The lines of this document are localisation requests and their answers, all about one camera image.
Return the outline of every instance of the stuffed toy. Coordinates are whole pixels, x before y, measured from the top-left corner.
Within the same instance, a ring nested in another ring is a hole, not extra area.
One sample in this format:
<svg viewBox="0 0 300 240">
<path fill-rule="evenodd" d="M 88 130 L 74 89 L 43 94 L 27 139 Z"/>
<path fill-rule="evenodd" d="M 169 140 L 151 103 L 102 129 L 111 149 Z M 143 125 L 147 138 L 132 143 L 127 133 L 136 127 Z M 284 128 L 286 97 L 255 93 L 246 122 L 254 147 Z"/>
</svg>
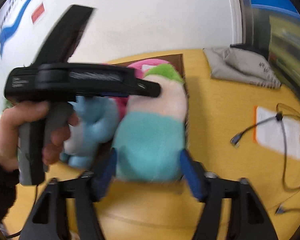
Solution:
<svg viewBox="0 0 300 240">
<path fill-rule="evenodd" d="M 130 96 L 127 114 L 116 131 L 117 177 L 128 181 L 177 180 L 180 151 L 185 148 L 187 97 L 183 79 L 171 64 L 160 64 L 144 73 L 157 82 L 157 98 Z"/>
<path fill-rule="evenodd" d="M 156 59 L 156 58 L 149 58 L 140 60 L 137 62 L 134 62 L 128 66 L 128 68 L 134 68 L 135 69 L 135 76 L 136 78 L 142 79 L 145 72 L 147 72 L 149 69 L 160 65 L 160 64 L 169 64 L 170 62 L 163 60 L 163 59 Z M 114 97 L 114 100 L 117 103 L 119 114 L 120 114 L 120 120 L 125 116 L 126 114 L 126 107 L 128 103 L 128 98 L 120 98 L 120 97 Z"/>
<path fill-rule="evenodd" d="M 73 106 L 80 124 L 70 127 L 71 137 L 65 141 L 60 160 L 74 168 L 89 169 L 99 144 L 111 140 L 118 127 L 118 107 L 106 97 L 77 97 Z"/>
</svg>

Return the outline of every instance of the white wall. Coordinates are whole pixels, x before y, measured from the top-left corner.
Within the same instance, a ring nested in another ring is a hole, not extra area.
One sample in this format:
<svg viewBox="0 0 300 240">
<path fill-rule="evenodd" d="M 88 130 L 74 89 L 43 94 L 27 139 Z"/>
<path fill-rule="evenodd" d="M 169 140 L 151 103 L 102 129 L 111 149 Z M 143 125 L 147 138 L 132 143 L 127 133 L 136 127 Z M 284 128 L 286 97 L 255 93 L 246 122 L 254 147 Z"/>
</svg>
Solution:
<svg viewBox="0 0 300 240">
<path fill-rule="evenodd" d="M 33 25 L 31 14 L 41 2 L 45 15 Z M 144 52 L 241 42 L 241 23 L 236 22 L 240 9 L 235 11 L 231 0 L 31 0 L 0 58 L 0 100 L 6 75 L 34 60 L 47 33 L 71 4 L 98 8 L 73 62 L 105 62 Z M 7 6 L 8 2 L 0 10 L 0 24 Z"/>
</svg>

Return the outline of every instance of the white sheet with orange border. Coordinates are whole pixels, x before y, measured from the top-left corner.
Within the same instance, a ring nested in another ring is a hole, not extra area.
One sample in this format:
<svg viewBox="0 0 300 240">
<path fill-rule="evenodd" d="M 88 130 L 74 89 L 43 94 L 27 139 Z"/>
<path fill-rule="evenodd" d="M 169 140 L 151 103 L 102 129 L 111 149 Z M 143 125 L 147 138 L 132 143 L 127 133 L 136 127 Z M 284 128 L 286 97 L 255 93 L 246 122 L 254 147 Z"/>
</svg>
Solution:
<svg viewBox="0 0 300 240">
<path fill-rule="evenodd" d="M 261 106 L 254 107 L 255 123 L 275 115 L 276 112 Z M 282 122 L 286 133 L 288 157 L 300 160 L 300 122 L 285 116 Z M 280 122 L 276 119 L 258 125 L 254 129 L 253 140 L 263 147 L 284 154 L 283 131 Z"/>
</svg>

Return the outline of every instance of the green plush fabric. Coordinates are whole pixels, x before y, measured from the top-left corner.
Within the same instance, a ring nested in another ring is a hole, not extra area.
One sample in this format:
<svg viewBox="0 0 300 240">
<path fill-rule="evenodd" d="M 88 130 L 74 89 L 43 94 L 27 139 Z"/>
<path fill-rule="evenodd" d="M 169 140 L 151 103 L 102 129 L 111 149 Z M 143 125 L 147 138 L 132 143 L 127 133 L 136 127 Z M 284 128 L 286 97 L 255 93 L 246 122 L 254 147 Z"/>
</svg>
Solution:
<svg viewBox="0 0 300 240">
<path fill-rule="evenodd" d="M 10 101 L 8 101 L 7 99 L 4 99 L 3 109 L 5 110 L 5 109 L 11 108 L 11 107 L 13 107 L 13 104 Z"/>
<path fill-rule="evenodd" d="M 160 75 L 163 77 L 166 77 L 170 80 L 177 81 L 181 84 L 184 83 L 182 77 L 178 73 L 178 71 L 175 70 L 175 68 L 171 64 L 160 64 L 156 67 L 150 69 L 145 73 L 145 77 L 149 75 Z"/>
</svg>

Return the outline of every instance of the red sticker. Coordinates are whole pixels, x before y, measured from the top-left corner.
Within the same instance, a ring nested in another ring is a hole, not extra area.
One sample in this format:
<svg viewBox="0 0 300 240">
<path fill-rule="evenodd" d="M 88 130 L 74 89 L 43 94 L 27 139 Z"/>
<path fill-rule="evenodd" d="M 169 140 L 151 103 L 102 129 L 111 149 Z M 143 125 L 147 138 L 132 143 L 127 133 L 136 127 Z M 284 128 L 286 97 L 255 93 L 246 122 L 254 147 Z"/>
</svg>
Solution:
<svg viewBox="0 0 300 240">
<path fill-rule="evenodd" d="M 34 23 L 43 13 L 44 13 L 44 6 L 42 3 L 37 7 L 37 9 L 34 10 L 33 14 L 31 15 L 32 23 Z"/>
</svg>

